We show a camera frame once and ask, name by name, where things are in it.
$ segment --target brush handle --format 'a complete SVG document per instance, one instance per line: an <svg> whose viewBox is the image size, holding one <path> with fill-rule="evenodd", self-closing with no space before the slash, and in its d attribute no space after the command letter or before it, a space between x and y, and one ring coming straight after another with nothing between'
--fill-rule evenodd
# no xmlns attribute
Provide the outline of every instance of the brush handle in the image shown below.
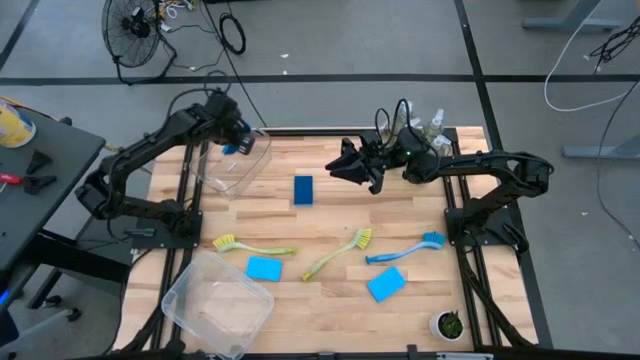
<svg viewBox="0 0 640 360"><path fill-rule="evenodd" d="M356 234L353 237L353 239L351 239L351 241L347 245L345 245L345 246L343 246L343 247L341 247L341 248L339 248L337 250L334 250L333 252L325 255L322 259L320 259L315 264L313 264L313 266L311 266L311 269L309 271L307 271L304 275L302 275L302 281L309 280L310 277L312 277L318 271L320 271L320 269L322 269L324 264L326 264L334 256L336 256L336 255L338 255L340 253L343 253L345 251L351 250L354 247L356 247L356 245L358 244L358 241L360 240L360 237L362 236L362 231L363 231L363 229L359 229L356 232Z"/></svg>
<svg viewBox="0 0 640 360"><path fill-rule="evenodd" d="M286 255L286 254L296 253L296 248L261 249L261 248L255 248L253 246L245 245L243 243L238 243L238 242L222 246L220 247L220 249L218 249L218 252L226 252L232 249L245 249L245 250L253 251L258 254L265 254L265 255Z"/></svg>
<svg viewBox="0 0 640 360"><path fill-rule="evenodd" d="M386 262L386 261L392 261L395 259L399 259L403 256L409 255L412 252L418 250L418 249L434 249L434 250L438 250L440 249L440 247L438 247L436 244L433 244L431 242L426 242L426 241L421 241L415 245L413 245L412 247L408 248L405 251L399 252L399 253L394 253L394 254L383 254L383 255L377 255L377 256L367 256L365 257L365 260L367 261L367 264L371 264L371 263L376 263L376 262Z"/></svg>

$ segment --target clear plastic container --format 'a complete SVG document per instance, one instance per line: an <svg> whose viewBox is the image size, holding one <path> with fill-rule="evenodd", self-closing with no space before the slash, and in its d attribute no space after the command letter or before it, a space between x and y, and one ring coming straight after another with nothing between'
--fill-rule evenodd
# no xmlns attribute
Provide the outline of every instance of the clear plastic container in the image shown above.
<svg viewBox="0 0 640 360"><path fill-rule="evenodd" d="M237 198L271 161L269 135L260 129L254 129L251 137L255 139L255 143L247 155L239 151L225 155L224 146L209 142L209 150L189 166L191 172L224 197L230 200ZM199 173L198 164L202 158L206 158L206 165L204 171Z"/></svg>
<svg viewBox="0 0 640 360"><path fill-rule="evenodd" d="M162 299L162 312L223 360L244 355L273 310L273 296L209 251L200 252Z"/></svg>

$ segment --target wooden table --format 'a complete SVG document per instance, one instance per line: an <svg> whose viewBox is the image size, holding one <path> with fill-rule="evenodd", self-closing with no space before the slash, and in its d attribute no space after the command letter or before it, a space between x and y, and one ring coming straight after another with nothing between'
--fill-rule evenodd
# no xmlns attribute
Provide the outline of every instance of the wooden table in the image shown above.
<svg viewBox="0 0 640 360"><path fill-rule="evenodd" d="M457 132L463 153L487 150L481 127L459 127ZM472 350L469 331L458 342L445 342L428 328L432 315L447 310L459 310L468 324L453 247L446 244L439 251L420 250L390 264L368 266L364 262L365 255L404 250L420 241L425 232L446 234L442 181L413 185L401 178L401 169L395 169L386 173L382 192L373 196L366 186L332 178L324 170L325 164L339 156L340 137L272 140L271 162L239 199L227 201L205 186L201 203L203 238L197 252L214 251L211 242L226 233L248 245L298 248L295 256L278 256L284 261L280 282L260 281L275 297L275 308L249 352L396 352L406 351L407 344L416 344L419 351ZM157 158L150 200L176 195L183 154L184 148L176 148ZM294 175L313 175L313 207L293 207ZM495 186L490 176L469 178L471 196L482 196ZM350 241L358 228L373 229L366 249L356 248L334 258L310 282L302 282L302 274L313 262ZM496 303L523 336L535 342L513 250L485 246L483 252ZM243 250L221 254L243 272L250 255L254 254ZM153 251L133 269L114 348L128 343L155 307L164 258L164 250ZM389 265L397 266L408 282L378 304L366 282ZM476 303L483 339L490 343L484 309ZM165 339L170 333L168 323ZM182 334L188 350L213 350L189 333Z"/></svg>

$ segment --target scrub brush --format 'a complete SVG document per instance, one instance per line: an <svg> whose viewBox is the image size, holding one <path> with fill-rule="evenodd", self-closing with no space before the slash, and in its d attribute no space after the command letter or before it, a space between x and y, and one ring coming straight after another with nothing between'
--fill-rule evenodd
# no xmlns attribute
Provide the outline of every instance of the scrub brush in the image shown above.
<svg viewBox="0 0 640 360"><path fill-rule="evenodd" d="M285 255L295 254L296 248L271 248L260 249L253 246L245 245L243 243L236 242L236 237L233 234L225 234L213 241L213 246L218 249L218 252L227 252L233 249L245 249L253 251L259 254L266 255Z"/></svg>
<svg viewBox="0 0 640 360"><path fill-rule="evenodd" d="M422 241L413 245L412 247L408 248L405 251L395 253L395 254L384 254L384 255L371 256L371 257L367 256L365 257L365 259L367 260L367 264L371 264L375 262L385 262L385 261L395 260L405 255L409 255L418 249L440 250L444 245L445 239L446 239L445 236L442 234L439 234L437 232L430 232L423 235Z"/></svg>
<svg viewBox="0 0 640 360"><path fill-rule="evenodd" d="M345 251L351 250L356 246L358 246L360 249L366 248L367 245L369 245L369 241L371 240L371 233L372 233L371 229L359 229L358 232L356 232L356 235L353 237L353 240L351 240L350 243L348 243L347 245L341 247L340 249L337 249L337 250L333 251L332 253L329 253L329 254L325 255L325 257L323 257L318 262L313 264L311 269L309 271L307 271L306 274L302 275L302 280L303 281L309 280L310 277L312 277L313 275L315 275L315 273L320 271L320 269L324 266L324 264L326 264L334 256L336 256L336 255L338 255L340 253L343 253Z"/></svg>

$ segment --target desk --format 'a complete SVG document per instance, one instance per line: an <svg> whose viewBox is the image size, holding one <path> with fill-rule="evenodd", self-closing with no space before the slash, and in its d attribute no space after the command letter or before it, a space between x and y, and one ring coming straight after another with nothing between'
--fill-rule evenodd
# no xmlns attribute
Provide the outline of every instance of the desk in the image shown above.
<svg viewBox="0 0 640 360"><path fill-rule="evenodd" d="M586 32L600 32L600 31L612 31L615 28L620 27L620 22L615 20L603 20L589 18L585 21L585 18L591 14L596 7L600 5L602 0L578 0L573 9L567 14L565 18L530 18L525 19L522 22L522 27L525 29L546 29L574 32L584 21L582 31Z"/></svg>
<svg viewBox="0 0 640 360"><path fill-rule="evenodd" d="M33 151L38 149L53 162L33 176L55 175L57 180L37 195L26 194L22 186L11 185L7 185L0 193L0 233L3 234L0 236L0 271L13 272L15 275L9 300L2 304L0 311L9 306L18 294L17 290L26 283L25 279L41 263L113 281L121 281L128 269L127 265L86 253L75 248L74 241L43 230L49 218L96 159L104 146L104 139L35 111L20 108L19 112L34 122L37 132L25 146L17 149L0 147L0 162L3 163L0 172L24 176ZM24 264L31 269L24 269ZM46 281L35 298L43 300L46 297L46 292L59 277L57 270L53 274L56 275Z"/></svg>
<svg viewBox="0 0 640 360"><path fill-rule="evenodd" d="M457 132L463 153L487 150L482 128L461 127ZM237 241L248 245L298 248L295 256L278 256L284 261L279 283L260 282L276 304L249 353L403 352L407 344L416 344L419 351L472 350L468 331L461 341L452 343L436 339L428 329L429 318L445 310L460 310L468 324L458 262L450 245L394 261L392 265L398 266L408 283L383 303L376 303L366 287L387 266L367 266L365 255L404 250L428 231L446 233L442 181L413 185L401 178L401 169L395 169L386 173L382 192L373 196L366 186L332 178L324 170L339 155L340 139L273 137L271 162L239 199L227 201L205 186L200 206L203 238L197 251L213 251L211 242L225 233L235 234ZM156 159L150 200L175 196L183 154L184 148L177 148ZM313 175L313 207L292 206L294 175ZM468 182L472 196L482 196L496 186L488 176L470 177ZM365 250L341 254L309 283L302 282L302 274L314 261L347 243L363 227L373 228ZM523 336L535 342L513 251L484 246L483 252L494 299ZM163 250L153 251L133 269L114 348L126 345L155 307L164 255ZM241 250L221 254L243 272L250 255ZM483 338L489 343L484 311L477 303ZM165 339L169 333L165 329ZM186 332L182 340L187 352L212 350Z"/></svg>

